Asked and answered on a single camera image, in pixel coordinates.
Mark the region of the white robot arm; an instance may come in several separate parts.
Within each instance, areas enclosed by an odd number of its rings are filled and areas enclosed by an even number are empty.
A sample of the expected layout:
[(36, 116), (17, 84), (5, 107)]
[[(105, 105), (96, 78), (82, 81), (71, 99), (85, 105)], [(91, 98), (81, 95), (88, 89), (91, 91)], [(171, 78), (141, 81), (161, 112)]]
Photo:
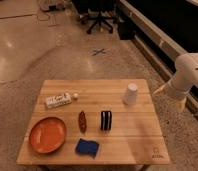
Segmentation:
[(174, 75), (154, 93), (165, 92), (169, 97), (183, 101), (193, 86), (198, 88), (198, 52), (178, 56), (175, 68)]

